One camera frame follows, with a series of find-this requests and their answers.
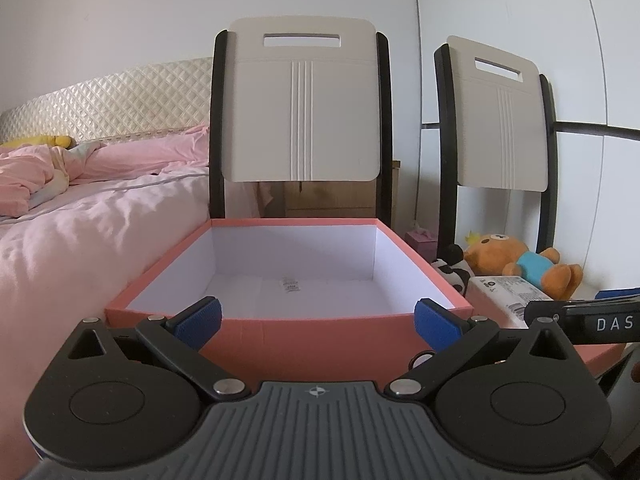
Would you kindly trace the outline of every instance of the black and white stuffed toy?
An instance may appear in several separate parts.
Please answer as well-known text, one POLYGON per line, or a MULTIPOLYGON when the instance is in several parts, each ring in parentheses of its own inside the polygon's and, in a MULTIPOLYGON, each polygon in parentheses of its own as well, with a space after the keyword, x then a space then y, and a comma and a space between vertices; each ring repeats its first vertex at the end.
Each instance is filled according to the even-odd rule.
POLYGON ((442 259, 437 259, 431 266, 460 294, 466 294, 466 287, 474 272, 465 261, 465 253, 459 245, 451 244, 445 248, 442 259))

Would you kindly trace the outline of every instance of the bed headboard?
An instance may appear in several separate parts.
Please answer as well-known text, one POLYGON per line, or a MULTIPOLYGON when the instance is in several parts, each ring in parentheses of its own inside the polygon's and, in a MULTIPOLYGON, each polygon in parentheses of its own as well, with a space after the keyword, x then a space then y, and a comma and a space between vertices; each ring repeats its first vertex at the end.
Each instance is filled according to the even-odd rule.
POLYGON ((126 140, 209 121, 212 58, 132 68, 37 97, 0 115, 0 143, 36 135, 126 140))

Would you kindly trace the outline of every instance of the blue shirt on plush toy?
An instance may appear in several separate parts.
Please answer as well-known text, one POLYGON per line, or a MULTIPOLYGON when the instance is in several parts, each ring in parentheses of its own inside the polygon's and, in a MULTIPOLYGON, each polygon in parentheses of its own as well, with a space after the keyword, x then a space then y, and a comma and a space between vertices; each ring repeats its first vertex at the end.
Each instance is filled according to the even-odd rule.
POLYGON ((516 263, 522 269, 522 277, 540 290, 542 290, 542 275, 554 266, 549 258, 531 251, 524 253, 516 263))

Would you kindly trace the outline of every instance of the quilted headboard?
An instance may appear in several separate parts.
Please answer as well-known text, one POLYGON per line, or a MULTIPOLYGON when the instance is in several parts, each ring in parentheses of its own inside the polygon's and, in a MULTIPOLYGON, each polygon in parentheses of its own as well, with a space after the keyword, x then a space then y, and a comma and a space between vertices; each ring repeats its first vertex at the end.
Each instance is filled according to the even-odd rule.
POLYGON ((36 135, 130 139, 207 122, 212 58, 152 64, 78 83, 0 115, 0 142, 36 135))

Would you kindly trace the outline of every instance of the brown plush toy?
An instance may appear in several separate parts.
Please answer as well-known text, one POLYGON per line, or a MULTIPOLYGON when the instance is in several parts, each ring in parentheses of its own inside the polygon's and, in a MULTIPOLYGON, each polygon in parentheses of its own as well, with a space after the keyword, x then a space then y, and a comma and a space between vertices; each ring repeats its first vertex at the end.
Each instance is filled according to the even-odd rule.
POLYGON ((465 251, 476 276, 521 276, 553 300, 568 300, 582 281, 582 267, 560 263, 553 247, 532 253, 520 240, 485 235, 465 251))

